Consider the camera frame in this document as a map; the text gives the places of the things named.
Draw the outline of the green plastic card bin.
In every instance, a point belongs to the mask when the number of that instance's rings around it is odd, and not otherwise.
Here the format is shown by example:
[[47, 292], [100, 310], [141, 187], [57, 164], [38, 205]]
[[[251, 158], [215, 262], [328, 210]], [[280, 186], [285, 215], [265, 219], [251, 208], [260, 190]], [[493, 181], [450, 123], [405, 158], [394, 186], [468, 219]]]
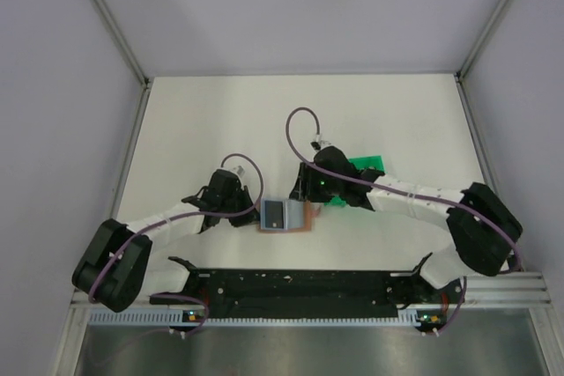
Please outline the green plastic card bin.
[[[360, 171], [364, 171], [366, 169], [375, 169], [380, 172], [385, 171], [383, 159], [381, 156], [349, 158], [349, 161]], [[328, 203], [325, 203], [324, 205], [345, 207], [347, 203], [341, 197], [335, 196]]]

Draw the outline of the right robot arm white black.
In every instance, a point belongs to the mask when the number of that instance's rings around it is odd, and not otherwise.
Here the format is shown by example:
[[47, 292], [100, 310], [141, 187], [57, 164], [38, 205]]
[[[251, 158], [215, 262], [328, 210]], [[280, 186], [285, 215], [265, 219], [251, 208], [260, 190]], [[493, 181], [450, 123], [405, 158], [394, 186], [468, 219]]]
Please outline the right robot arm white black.
[[425, 256], [411, 280], [413, 295], [424, 302], [464, 276], [498, 276], [523, 233], [483, 183], [458, 190], [425, 187], [372, 166], [360, 168], [335, 146], [317, 147], [313, 161], [301, 163], [290, 197], [310, 203], [338, 197], [350, 207], [400, 214], [447, 232], [450, 244]]

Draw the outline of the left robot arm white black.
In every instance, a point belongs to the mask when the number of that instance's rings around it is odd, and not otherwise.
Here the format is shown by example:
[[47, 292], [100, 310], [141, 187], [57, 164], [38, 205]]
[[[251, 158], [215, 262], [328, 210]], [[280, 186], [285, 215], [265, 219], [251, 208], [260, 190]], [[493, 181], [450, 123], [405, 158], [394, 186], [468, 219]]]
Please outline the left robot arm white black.
[[74, 287], [97, 303], [120, 313], [137, 299], [171, 292], [187, 303], [200, 283], [180, 257], [164, 260], [157, 253], [176, 241], [202, 234], [225, 219], [233, 227], [259, 219], [244, 170], [219, 168], [207, 185], [169, 210], [129, 223], [110, 218], [100, 224], [71, 277]]

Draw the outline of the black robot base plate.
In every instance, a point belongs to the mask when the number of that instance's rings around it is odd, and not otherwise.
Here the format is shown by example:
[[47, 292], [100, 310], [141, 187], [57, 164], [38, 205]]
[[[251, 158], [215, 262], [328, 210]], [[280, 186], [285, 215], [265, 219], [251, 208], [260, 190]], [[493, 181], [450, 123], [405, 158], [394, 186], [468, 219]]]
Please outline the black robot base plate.
[[217, 319], [396, 317], [408, 306], [457, 303], [459, 282], [435, 289], [411, 271], [195, 269], [179, 292], [203, 301]]

